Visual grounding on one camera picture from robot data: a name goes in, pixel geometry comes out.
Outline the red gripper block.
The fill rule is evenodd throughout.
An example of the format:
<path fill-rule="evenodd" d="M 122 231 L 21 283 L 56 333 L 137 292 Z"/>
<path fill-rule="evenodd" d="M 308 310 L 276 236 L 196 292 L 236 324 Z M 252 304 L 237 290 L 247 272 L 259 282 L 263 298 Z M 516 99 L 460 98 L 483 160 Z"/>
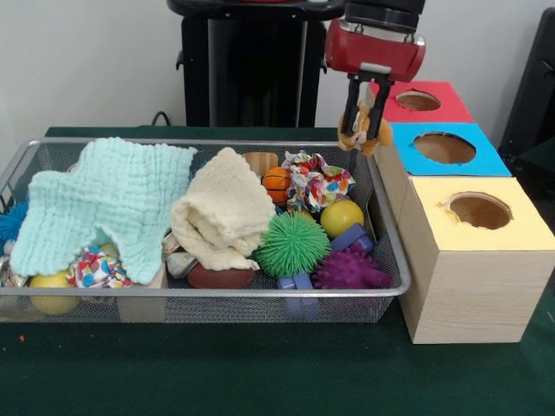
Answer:
<path fill-rule="evenodd" d="M 338 72 L 386 75 L 391 81 L 409 82 L 419 72 L 426 53 L 426 42 L 418 33 L 381 29 L 345 19 L 334 19 L 328 28 L 324 60 Z M 360 81 L 350 81 L 341 122 L 341 133 L 352 135 L 358 114 Z M 392 88 L 392 82 L 379 82 L 373 107 L 369 111 L 369 131 L 378 131 Z"/>

